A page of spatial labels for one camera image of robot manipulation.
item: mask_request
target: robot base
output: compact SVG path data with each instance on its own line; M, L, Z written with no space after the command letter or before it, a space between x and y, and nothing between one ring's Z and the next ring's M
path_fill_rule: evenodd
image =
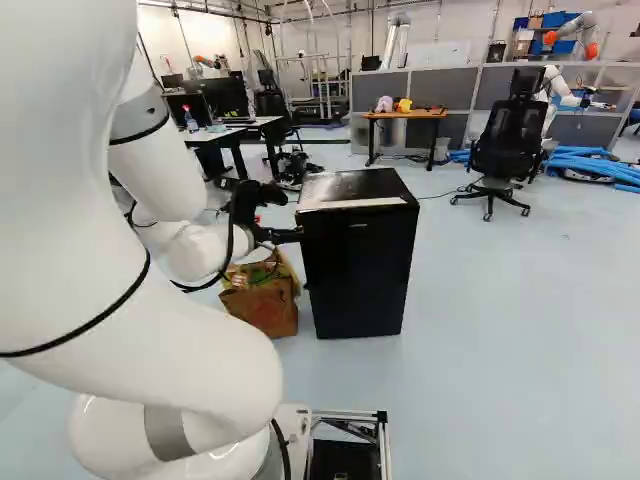
M317 410L281 405L276 420L288 441L291 480L391 480L386 411ZM272 434L254 480L282 480L282 457Z

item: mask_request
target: yellow object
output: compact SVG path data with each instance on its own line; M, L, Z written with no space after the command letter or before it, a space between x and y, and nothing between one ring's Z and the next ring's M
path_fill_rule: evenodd
M411 104L413 102L408 98L403 98L398 102L398 111L400 113L409 113L411 111Z

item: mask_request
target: keyboard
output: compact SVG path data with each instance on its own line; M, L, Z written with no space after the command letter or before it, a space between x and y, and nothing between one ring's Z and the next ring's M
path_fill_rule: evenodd
M256 123L255 119L249 117L222 117L220 121L222 123Z

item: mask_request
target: blue bin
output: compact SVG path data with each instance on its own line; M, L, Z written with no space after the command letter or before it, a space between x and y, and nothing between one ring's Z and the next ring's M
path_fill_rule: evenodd
M564 10L561 12L545 13L542 16L542 28L555 28L561 27L566 20L566 13Z
M534 40L529 47L529 53L531 55L540 55L542 53L542 41L540 39Z
M571 53L573 52L573 46L575 44L575 40L558 40L553 46L553 53L557 53L558 55Z
M516 17L513 21L513 31L520 30L521 28L527 28L529 26L529 17Z

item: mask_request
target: black cabinet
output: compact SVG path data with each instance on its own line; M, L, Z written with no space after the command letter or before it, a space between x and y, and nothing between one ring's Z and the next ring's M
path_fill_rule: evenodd
M400 333L419 210L392 168L307 177L296 222L318 338Z

